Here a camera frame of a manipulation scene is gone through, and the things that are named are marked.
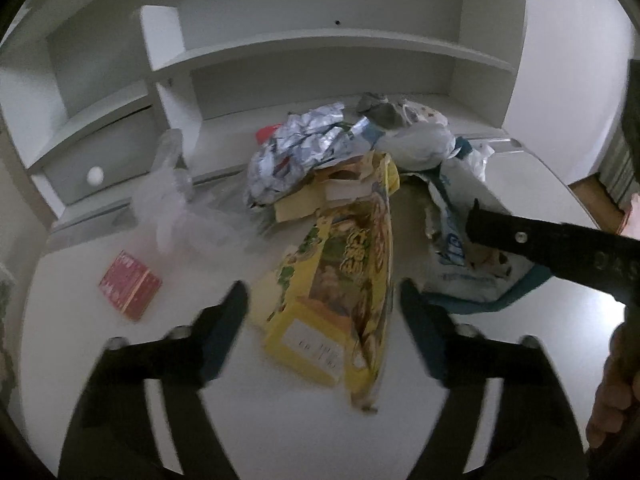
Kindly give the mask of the person's right hand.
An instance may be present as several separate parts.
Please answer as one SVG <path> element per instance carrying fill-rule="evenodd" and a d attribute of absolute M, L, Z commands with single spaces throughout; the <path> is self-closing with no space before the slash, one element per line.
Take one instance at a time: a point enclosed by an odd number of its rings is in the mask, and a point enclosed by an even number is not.
<path fill-rule="evenodd" d="M 594 395 L 593 407 L 586 428 L 590 448 L 600 448 L 609 434 L 617 434 L 623 427 L 625 413 L 639 400 L 639 374 L 628 382 L 622 375 L 622 355 L 625 325 L 620 324 L 612 333 L 610 354 L 603 367 L 603 376 Z"/>

